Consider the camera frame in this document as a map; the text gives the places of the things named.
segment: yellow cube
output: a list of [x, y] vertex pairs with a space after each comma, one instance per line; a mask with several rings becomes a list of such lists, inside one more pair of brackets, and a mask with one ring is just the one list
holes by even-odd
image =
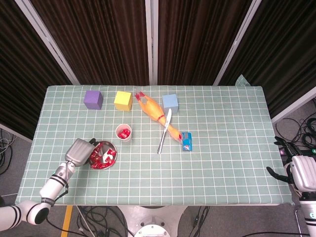
[[125, 91], [117, 91], [115, 96], [114, 104], [117, 110], [130, 111], [133, 99], [132, 93]]

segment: metal base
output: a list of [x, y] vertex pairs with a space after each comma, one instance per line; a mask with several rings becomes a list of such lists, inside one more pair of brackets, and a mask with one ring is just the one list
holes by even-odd
[[125, 216], [128, 229], [135, 237], [177, 237], [179, 221], [187, 207], [163, 206], [152, 209], [142, 206], [118, 206]]

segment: light blue cube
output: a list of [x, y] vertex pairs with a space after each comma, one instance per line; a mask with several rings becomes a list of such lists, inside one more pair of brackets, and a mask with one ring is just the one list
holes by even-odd
[[162, 96], [162, 106], [164, 114], [167, 116], [169, 109], [171, 109], [172, 114], [178, 112], [178, 98], [176, 94], [172, 95], [163, 95]]

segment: purple cube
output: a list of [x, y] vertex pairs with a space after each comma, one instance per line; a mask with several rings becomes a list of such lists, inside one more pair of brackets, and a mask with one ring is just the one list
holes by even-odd
[[103, 103], [103, 97], [100, 91], [87, 90], [83, 102], [88, 109], [100, 110]]

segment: yellow tape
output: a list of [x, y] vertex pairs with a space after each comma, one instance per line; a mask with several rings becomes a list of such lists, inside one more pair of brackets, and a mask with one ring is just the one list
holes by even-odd
[[[66, 212], [65, 212], [65, 219], [64, 219], [64, 224], [63, 224], [63, 230], [68, 230], [69, 225], [70, 225], [70, 219], [71, 219], [71, 213], [73, 211], [73, 206], [72, 205], [67, 205]], [[67, 237], [68, 232], [62, 231], [60, 237]]]

